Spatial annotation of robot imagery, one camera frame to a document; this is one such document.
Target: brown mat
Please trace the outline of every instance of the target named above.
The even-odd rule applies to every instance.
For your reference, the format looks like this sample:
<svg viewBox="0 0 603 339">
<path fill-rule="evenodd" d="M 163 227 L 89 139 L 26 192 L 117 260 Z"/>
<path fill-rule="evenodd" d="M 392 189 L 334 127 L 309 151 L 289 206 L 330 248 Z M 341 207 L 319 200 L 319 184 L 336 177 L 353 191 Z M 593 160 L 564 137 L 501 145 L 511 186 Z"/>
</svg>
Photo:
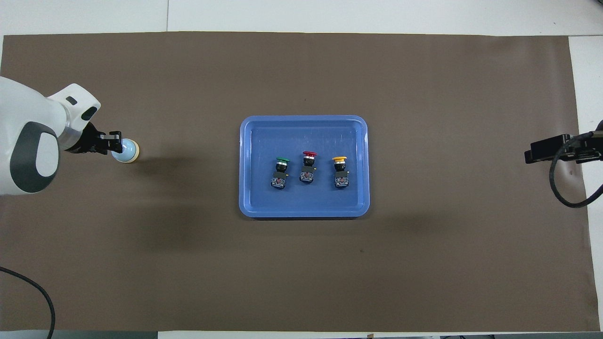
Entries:
<svg viewBox="0 0 603 339">
<path fill-rule="evenodd" d="M 0 198 L 0 262 L 46 287 L 59 329 L 599 330 L 587 211 L 523 163 L 577 132 L 566 37 L 8 36 L 2 75 L 82 85 L 94 124 L 142 147 L 63 153 L 46 191 Z M 366 120 L 366 215 L 240 213 L 239 125 L 272 114 Z M 1 329 L 47 327 L 35 290 L 0 284 Z"/>
</svg>

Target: plastic tray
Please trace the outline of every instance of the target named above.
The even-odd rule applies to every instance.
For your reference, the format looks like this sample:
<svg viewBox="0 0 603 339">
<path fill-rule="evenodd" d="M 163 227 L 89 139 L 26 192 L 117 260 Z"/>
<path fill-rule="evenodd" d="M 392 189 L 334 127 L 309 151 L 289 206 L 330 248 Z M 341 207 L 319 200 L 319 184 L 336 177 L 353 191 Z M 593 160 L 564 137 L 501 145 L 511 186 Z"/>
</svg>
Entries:
<svg viewBox="0 0 603 339">
<path fill-rule="evenodd" d="M 248 217 L 359 217 L 368 210 L 368 131 L 359 116 L 250 116 L 240 147 L 239 208 Z M 304 151 L 318 153 L 312 183 L 299 180 Z M 348 187 L 333 184 L 335 156 L 347 156 Z M 283 189 L 270 185 L 276 157 L 291 160 Z"/>
</svg>

